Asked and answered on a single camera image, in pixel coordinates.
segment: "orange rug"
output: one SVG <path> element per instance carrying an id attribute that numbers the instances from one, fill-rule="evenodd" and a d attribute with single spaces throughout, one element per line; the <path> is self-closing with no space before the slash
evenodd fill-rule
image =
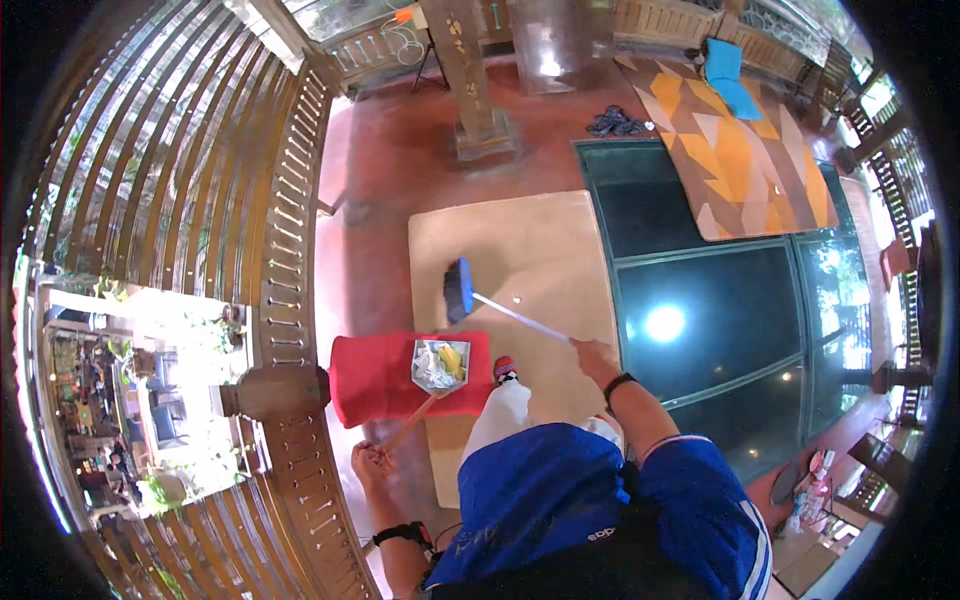
<path id="1" fill-rule="evenodd" d="M 743 121 L 692 64 L 616 61 L 657 125 L 705 240 L 837 225 L 824 177 L 776 92 L 741 79 L 763 114 L 761 121 Z"/>

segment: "red cushion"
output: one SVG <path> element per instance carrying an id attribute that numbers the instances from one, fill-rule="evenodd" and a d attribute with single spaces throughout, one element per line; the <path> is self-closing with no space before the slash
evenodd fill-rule
<path id="1" fill-rule="evenodd" d="M 483 411 L 493 389 L 486 331 L 338 337 L 330 353 L 330 401 L 344 427 L 355 427 L 371 419 L 409 417 L 429 398 L 410 380 L 417 340 L 470 342 L 468 384 L 437 400 L 426 416 L 479 415 Z"/>

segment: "foot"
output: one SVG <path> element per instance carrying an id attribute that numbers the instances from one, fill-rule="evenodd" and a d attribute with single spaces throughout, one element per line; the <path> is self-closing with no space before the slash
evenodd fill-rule
<path id="1" fill-rule="evenodd" d="M 516 381 L 516 367 L 511 356 L 501 356 L 493 363 L 493 381 L 496 385 L 503 385 L 508 381 Z"/>

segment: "yellow object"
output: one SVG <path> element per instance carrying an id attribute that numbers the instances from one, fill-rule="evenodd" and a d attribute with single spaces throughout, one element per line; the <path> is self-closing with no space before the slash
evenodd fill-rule
<path id="1" fill-rule="evenodd" d="M 437 349 L 437 354 L 440 356 L 440 360 L 444 361 L 446 372 L 450 374 L 456 373 L 463 363 L 463 358 L 460 356 L 460 353 L 448 344 L 440 346 Z"/>

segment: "polished floor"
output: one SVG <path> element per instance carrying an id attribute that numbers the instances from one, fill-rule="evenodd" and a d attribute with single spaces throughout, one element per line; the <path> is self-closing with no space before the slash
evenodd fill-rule
<path id="1" fill-rule="evenodd" d="M 320 220 L 316 246 L 314 301 L 321 365 L 328 364 L 330 344 L 337 335 L 413 329 L 407 250 L 411 215 L 460 204 L 584 189 L 573 143 L 593 139 L 584 129 L 593 115 L 607 105 L 620 105 L 628 115 L 646 119 L 636 94 L 613 65 L 607 89 L 540 97 L 520 95 L 512 57 L 488 60 L 487 71 L 493 99 L 507 112 L 518 133 L 520 150 L 515 156 L 472 164 L 456 162 L 452 98 L 430 84 L 411 94 L 412 78 L 361 91 L 352 106 L 331 118 L 320 195 L 337 212 Z M 656 137 L 647 132 L 642 136 Z M 810 141 L 814 155 L 826 157 L 824 140 Z M 662 243 L 669 247 L 669 237 L 664 236 Z M 861 399 L 812 441 L 801 457 L 814 447 L 831 447 L 842 457 L 833 468 L 835 478 L 849 474 L 855 465 L 847 460 L 846 450 L 889 410 L 886 396 Z M 360 431 L 343 430 L 335 417 L 329 421 L 351 515 L 358 534 L 369 537 L 373 531 L 364 515 L 362 493 L 348 467 L 348 450 L 360 438 Z M 376 442 L 397 427 L 396 422 L 373 422 L 363 427 L 363 435 Z M 441 509 L 436 502 L 422 427 L 402 449 L 404 460 L 399 462 L 395 478 L 402 508 L 408 518 L 423 520 L 436 535 L 459 518 L 456 511 Z M 774 468 L 748 489 L 771 528 L 790 508 L 769 503 L 776 473 Z"/>

